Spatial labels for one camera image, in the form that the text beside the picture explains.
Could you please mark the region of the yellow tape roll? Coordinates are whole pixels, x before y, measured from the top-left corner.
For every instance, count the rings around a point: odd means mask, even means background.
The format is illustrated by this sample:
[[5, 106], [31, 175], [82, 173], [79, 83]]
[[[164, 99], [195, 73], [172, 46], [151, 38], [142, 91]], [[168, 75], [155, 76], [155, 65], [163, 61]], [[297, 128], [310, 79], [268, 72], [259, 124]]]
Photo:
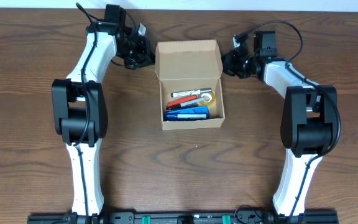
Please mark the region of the yellow tape roll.
[[199, 98], [203, 98], [204, 100], [203, 101], [200, 101], [198, 102], [198, 104], [200, 106], [211, 106], [214, 104], [215, 102], [215, 95], [214, 93], [211, 91], [211, 92], [207, 92], [207, 93], [202, 93], [199, 95]]

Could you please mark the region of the cardboard box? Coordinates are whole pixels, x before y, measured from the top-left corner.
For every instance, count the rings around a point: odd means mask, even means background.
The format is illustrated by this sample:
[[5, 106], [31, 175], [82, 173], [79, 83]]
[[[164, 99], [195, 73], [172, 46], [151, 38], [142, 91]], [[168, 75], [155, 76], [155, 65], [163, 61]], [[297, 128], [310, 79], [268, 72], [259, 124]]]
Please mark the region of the cardboard box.
[[[223, 65], [216, 40], [159, 42], [155, 51], [155, 71], [160, 82], [161, 122], [164, 131], [219, 128], [225, 120], [221, 75]], [[178, 100], [172, 93], [212, 90], [212, 101], [205, 103], [208, 118], [169, 121], [169, 103]]]

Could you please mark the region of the black white whiteboard marker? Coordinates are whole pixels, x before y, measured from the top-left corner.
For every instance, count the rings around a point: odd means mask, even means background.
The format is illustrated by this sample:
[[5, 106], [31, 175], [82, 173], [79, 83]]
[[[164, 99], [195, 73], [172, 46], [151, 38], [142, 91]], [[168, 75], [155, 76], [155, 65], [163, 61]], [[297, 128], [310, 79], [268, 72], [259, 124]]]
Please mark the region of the black white whiteboard marker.
[[212, 92], [211, 88], [199, 88], [195, 90], [173, 92], [170, 94], [170, 96], [172, 98], [178, 98], [178, 97], [191, 96], [191, 95], [201, 95], [203, 93], [210, 93], [210, 92]]

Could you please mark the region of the black sharpie marker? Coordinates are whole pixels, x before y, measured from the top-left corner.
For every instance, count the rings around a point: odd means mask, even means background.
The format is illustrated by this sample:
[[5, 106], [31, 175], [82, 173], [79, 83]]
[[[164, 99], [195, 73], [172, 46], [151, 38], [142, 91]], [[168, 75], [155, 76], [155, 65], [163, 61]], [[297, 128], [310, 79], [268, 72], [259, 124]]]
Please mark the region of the black sharpie marker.
[[187, 107], [187, 106], [190, 106], [190, 105], [194, 105], [194, 104], [197, 104], [197, 103], [200, 103], [200, 102], [208, 102], [208, 100], [206, 98], [204, 98], [204, 97], [197, 98], [197, 99], [194, 99], [194, 100], [179, 103], [177, 105], [168, 106], [168, 107], [166, 107], [166, 110], [167, 111], [177, 110], [177, 109], [184, 108], [184, 107]]

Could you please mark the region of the blue plastic block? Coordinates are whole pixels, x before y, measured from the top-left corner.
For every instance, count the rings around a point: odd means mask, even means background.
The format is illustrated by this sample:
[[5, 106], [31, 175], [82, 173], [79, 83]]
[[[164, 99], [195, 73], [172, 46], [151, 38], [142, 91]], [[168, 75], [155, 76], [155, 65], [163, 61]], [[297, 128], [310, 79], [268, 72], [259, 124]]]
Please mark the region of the blue plastic block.
[[209, 115], [209, 109], [207, 106], [191, 106], [191, 107], [187, 107], [187, 108], [182, 108], [179, 110], [173, 110], [173, 111], [168, 111], [164, 114], [163, 116], [163, 120], [167, 121], [165, 118], [166, 114], [208, 114]]

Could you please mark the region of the red black stapler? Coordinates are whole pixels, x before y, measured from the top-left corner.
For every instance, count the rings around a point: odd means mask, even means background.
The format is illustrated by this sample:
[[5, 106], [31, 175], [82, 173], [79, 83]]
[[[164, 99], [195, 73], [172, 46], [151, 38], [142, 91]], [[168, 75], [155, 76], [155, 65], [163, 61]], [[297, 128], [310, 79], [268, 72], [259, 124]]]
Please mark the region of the red black stapler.
[[195, 100], [195, 99], [197, 99], [196, 95], [191, 95], [191, 96], [187, 96], [187, 97], [184, 97], [184, 98], [180, 98], [179, 100], [169, 102], [167, 104], [167, 109], [169, 109], [169, 108], [171, 108], [173, 106], [179, 105], [180, 103], [184, 103], [184, 102]]

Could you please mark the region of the blue white whiteboard marker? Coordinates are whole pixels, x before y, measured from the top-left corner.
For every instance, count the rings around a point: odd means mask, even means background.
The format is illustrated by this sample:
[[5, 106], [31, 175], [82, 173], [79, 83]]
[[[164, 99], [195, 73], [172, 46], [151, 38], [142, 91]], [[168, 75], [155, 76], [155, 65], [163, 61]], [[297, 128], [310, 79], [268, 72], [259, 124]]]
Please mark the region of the blue white whiteboard marker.
[[208, 119], [208, 114], [166, 114], [167, 121], [187, 121], [187, 120], [204, 120]]

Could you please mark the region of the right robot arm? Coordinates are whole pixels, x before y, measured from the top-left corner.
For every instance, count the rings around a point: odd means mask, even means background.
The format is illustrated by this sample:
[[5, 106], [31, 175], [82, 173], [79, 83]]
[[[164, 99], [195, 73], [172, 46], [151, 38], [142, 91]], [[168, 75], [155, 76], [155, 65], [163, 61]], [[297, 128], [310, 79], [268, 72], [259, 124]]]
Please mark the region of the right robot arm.
[[280, 136], [286, 156], [272, 203], [277, 219], [292, 222], [305, 214], [313, 174], [339, 140], [337, 91], [309, 80], [279, 57], [275, 31], [255, 32], [252, 54], [247, 39], [246, 33], [234, 36], [234, 48], [222, 57], [223, 72], [239, 78], [255, 76], [284, 99]]

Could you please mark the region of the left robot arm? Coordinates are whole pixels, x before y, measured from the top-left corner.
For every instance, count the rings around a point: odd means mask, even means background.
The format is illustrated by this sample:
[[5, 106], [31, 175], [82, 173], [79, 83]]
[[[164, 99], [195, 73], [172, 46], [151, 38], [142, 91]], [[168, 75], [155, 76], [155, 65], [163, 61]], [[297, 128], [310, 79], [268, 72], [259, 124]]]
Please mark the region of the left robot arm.
[[67, 223], [102, 223], [104, 196], [99, 174], [99, 153], [108, 128], [102, 82], [114, 57], [135, 70], [155, 63], [143, 24], [126, 26], [127, 11], [108, 4], [104, 17], [89, 13], [86, 45], [74, 69], [52, 83], [55, 130], [66, 144], [71, 160], [74, 199]]

